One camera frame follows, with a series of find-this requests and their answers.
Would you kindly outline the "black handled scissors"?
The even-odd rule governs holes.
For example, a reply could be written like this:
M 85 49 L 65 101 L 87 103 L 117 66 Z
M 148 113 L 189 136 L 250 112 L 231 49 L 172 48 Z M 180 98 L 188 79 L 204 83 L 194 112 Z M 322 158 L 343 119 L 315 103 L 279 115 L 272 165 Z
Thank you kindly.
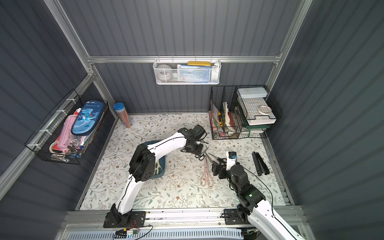
M 218 163 L 220 163 L 220 164 L 226 164 L 227 163 L 227 161 L 226 161 L 226 159 L 225 158 L 219 158 L 219 157 L 217 157 L 217 156 L 214 156 L 213 154 L 211 154 L 211 153 L 208 153 L 210 156 L 212 156 L 214 159 L 215 159 L 215 161 L 217 161 Z

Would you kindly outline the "pink kitchen scissors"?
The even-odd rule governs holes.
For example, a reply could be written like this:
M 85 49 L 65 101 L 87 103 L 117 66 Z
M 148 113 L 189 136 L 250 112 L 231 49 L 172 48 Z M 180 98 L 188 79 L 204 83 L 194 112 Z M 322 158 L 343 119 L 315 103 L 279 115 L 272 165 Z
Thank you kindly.
M 212 188 L 214 186 L 214 181 L 213 181 L 213 178 L 211 176 L 211 165 L 210 165 L 210 160 L 209 158 L 207 157 L 207 155 L 204 155 L 204 171 L 203 171 L 203 175 L 201 177 L 201 180 L 200 180 L 200 183 L 201 183 L 201 186 L 202 187 L 208 187 L 208 188 Z

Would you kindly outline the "small black scissors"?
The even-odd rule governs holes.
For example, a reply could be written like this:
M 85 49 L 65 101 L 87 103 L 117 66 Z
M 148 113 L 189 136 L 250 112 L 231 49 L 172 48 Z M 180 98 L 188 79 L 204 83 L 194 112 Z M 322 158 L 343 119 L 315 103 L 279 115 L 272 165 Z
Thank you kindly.
M 199 161 L 203 161 L 205 158 L 206 158 L 206 154 L 207 154 L 207 150 L 209 149 L 209 147 L 205 148 L 201 154 L 198 156 L 198 160 Z

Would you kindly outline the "teal plastic storage box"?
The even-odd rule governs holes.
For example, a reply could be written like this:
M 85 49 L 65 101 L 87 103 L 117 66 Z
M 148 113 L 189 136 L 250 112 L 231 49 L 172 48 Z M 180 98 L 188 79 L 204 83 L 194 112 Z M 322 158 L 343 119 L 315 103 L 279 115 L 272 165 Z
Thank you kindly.
M 156 144 L 160 142 L 159 140 L 154 140 L 154 141 L 147 141 L 144 144 L 146 146 Z M 166 168 L 166 156 L 163 156 L 162 158 L 159 159 L 159 161 L 155 164 L 155 172 L 154 175 L 151 177 L 151 179 L 156 179 L 156 178 L 161 178 L 164 175 Z

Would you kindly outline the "cream kitchen scissors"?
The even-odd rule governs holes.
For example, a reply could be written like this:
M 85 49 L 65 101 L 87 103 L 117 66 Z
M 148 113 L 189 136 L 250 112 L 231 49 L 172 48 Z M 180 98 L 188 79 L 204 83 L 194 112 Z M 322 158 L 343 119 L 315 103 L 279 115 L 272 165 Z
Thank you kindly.
M 159 175 L 163 171 L 163 168 L 159 162 L 155 163 L 155 175 Z

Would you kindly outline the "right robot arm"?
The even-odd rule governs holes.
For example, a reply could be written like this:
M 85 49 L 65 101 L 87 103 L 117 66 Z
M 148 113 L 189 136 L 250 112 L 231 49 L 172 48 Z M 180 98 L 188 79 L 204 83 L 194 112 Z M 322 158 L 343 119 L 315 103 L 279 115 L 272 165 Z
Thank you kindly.
M 224 164 L 213 161 L 214 176 L 227 179 L 240 204 L 238 218 L 256 227 L 268 240 L 303 240 L 277 212 L 266 197 L 252 185 L 243 166 L 236 163 L 227 170 Z

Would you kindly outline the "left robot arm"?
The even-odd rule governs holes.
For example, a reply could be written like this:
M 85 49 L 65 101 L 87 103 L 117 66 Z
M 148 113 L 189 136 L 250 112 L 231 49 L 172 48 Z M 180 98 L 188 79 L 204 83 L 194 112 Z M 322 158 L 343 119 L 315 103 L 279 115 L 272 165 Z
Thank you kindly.
M 138 145 L 129 164 L 129 177 L 122 194 L 107 214 L 110 220 L 120 226 L 128 223 L 132 219 L 134 201 L 141 187 L 154 175 L 158 175 L 159 171 L 164 172 L 160 159 L 177 149 L 200 157 L 206 136 L 205 129 L 196 125 L 193 129 L 179 129 L 157 143 Z

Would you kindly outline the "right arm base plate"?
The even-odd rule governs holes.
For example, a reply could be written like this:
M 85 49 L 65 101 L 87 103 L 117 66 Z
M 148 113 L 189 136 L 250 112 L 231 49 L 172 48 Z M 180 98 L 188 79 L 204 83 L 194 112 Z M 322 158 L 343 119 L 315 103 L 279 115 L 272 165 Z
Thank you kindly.
M 250 224 L 247 220 L 246 214 L 239 211 L 238 209 L 224 209 L 224 212 L 221 214 L 221 218 L 225 220 L 226 225 Z

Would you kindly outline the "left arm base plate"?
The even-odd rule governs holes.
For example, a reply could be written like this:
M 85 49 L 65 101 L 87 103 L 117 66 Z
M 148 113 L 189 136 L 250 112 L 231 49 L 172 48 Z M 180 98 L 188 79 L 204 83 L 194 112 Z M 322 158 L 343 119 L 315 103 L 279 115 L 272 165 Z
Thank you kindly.
M 143 227 L 146 219 L 145 211 L 129 212 L 125 215 L 119 213 L 108 212 L 103 228 L 138 228 Z

